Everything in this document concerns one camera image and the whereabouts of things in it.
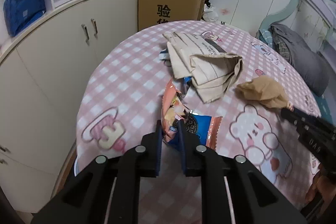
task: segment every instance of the blue bag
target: blue bag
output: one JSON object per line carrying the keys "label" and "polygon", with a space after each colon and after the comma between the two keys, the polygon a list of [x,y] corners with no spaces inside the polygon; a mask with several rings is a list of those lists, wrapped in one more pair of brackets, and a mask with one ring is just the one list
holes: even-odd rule
{"label": "blue bag", "polygon": [[44,0],[5,0],[5,22],[10,36],[16,36],[45,13]]}

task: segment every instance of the beige cloth bag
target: beige cloth bag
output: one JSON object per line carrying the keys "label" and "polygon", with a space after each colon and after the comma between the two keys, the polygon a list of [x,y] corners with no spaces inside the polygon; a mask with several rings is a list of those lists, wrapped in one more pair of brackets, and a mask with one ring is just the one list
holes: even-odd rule
{"label": "beige cloth bag", "polygon": [[176,79],[192,76],[192,83],[204,103],[220,97],[238,79],[243,58],[226,53],[213,40],[196,34],[164,33]]}
{"label": "beige cloth bag", "polygon": [[273,78],[266,75],[252,79],[237,85],[237,92],[246,100],[256,100],[268,108],[291,107],[286,92]]}

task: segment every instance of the snack package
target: snack package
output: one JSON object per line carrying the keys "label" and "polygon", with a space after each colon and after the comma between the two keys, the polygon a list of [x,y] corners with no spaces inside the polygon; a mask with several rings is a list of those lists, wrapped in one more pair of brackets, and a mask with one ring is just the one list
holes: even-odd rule
{"label": "snack package", "polygon": [[222,116],[211,117],[198,115],[189,110],[181,102],[181,92],[170,80],[166,86],[162,99],[161,124],[164,131],[163,139],[176,149],[179,147],[179,137],[176,122],[183,120],[188,132],[196,134],[200,143],[215,150],[217,132],[222,121]]}

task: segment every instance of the white plastic bag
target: white plastic bag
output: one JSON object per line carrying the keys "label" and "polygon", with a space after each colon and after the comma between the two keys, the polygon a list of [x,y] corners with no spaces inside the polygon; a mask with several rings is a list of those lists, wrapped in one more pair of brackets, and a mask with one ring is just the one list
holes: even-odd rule
{"label": "white plastic bag", "polygon": [[218,14],[215,11],[216,7],[214,5],[210,5],[210,8],[206,4],[204,4],[204,12],[203,19],[207,22],[216,22],[218,20]]}

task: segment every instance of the table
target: table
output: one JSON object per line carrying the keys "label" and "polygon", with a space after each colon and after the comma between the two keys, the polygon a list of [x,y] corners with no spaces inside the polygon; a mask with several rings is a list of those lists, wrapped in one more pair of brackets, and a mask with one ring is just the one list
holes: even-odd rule
{"label": "table", "polygon": [[[238,99],[234,88],[266,74],[285,88],[291,103],[317,116],[320,111],[311,91],[296,70],[261,41],[208,22],[179,21],[147,28],[120,43],[102,61],[89,80],[77,115],[79,171],[98,155],[122,155],[155,130],[165,85],[172,77],[171,67],[158,58],[166,47],[164,32],[203,34],[243,57],[240,78],[221,99],[203,104],[190,88],[183,102],[198,114],[223,116],[217,153],[246,155],[294,206],[301,207],[317,172],[317,160],[298,142],[294,126],[259,103]],[[179,154],[163,144],[160,176],[141,180],[139,223],[193,223],[200,218],[200,178],[184,177]]]}

